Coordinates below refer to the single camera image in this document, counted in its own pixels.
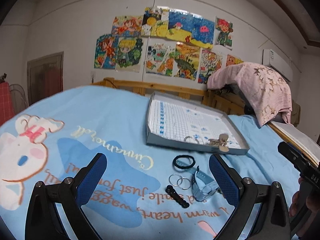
red cloth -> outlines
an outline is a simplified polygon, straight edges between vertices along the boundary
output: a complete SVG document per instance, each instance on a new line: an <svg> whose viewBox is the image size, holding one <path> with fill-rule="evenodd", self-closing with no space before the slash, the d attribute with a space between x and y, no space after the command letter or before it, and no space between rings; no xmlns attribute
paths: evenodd
<svg viewBox="0 0 320 240"><path fill-rule="evenodd" d="M14 117L12 99L7 82L0 84L0 126Z"/></svg>

gray box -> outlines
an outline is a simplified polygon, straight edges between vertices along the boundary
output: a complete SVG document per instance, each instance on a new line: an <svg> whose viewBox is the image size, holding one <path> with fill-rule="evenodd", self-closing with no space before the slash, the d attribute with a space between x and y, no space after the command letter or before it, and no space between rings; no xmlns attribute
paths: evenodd
<svg viewBox="0 0 320 240"><path fill-rule="evenodd" d="M239 146L241 149L236 148L229 148L228 152L221 152L216 147L212 147L209 145L203 145L203 144L195 144L195 143L189 143L189 142L181 142L171 139L163 138L155 133L152 133L149 128L149 113L150 113L150 106L152 100L159 100L164 101L167 103L175 104L178 106L183 106L190 108L192 110L197 110L199 112L209 114L212 116L217 116L222 119L222 121L226 124L226 126L231 131L232 135L237 140ZM193 151L200 151L200 152L209 152L209 153L219 153L219 154L235 154L235 155L245 155L249 150L249 145L247 141L244 139L241 132L238 130L238 128L234 125L234 123L230 120L228 115L218 109L204 106L195 102L191 102L189 100L185 100L182 98L179 98L174 95L166 94L166 93L160 93L160 92L154 92L150 97L148 112L147 112L147 145L158 145L158 146L165 146L165 147L172 147L177 149L184 149L184 150L193 150Z"/></svg>

blue bedsheet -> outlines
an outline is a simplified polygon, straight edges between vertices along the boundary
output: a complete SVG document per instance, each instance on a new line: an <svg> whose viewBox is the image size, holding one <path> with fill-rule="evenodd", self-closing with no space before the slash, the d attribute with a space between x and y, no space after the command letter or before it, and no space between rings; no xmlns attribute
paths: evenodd
<svg viewBox="0 0 320 240"><path fill-rule="evenodd" d="M196 202L191 189L179 194L190 203L181 208L165 194L168 177L177 173L172 160L193 155L211 175L210 154L147 146L145 116L149 99L122 90L87 86L42 100L0 127L0 216L18 239L34 184L59 183L75 176L97 152L108 166L87 205L89 221L103 239L213 239L233 211L223 195ZM225 155L230 167L256 183L282 184L288 206L299 189L299 173L277 151L281 138L251 116L230 116L246 138L245 156ZM191 178L188 172L182 176ZM76 239L61 206L66 231ZM249 233L252 216L240 239Z"/></svg>

hand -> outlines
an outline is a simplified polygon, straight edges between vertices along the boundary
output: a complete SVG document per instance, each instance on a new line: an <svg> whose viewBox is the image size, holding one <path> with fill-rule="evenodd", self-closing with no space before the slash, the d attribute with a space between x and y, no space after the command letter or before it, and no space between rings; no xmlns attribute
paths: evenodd
<svg viewBox="0 0 320 240"><path fill-rule="evenodd" d="M299 178L298 182L301 184L303 178ZM299 192L296 192L292 197L292 204L289 209L289 216L293 217L297 214L297 202L299 199ZM313 220L315 219L319 209L320 209L320 195L318 193L310 194L306 199L306 206L312 211L307 222L302 226L302 228L297 232L297 236L302 237L308 230Z"/></svg>

wooden door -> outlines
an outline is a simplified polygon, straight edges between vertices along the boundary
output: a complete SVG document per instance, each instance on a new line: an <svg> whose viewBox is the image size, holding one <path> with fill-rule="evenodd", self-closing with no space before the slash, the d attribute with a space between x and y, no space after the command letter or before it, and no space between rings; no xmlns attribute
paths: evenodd
<svg viewBox="0 0 320 240"><path fill-rule="evenodd" d="M63 52L28 62L29 105L63 91Z"/></svg>

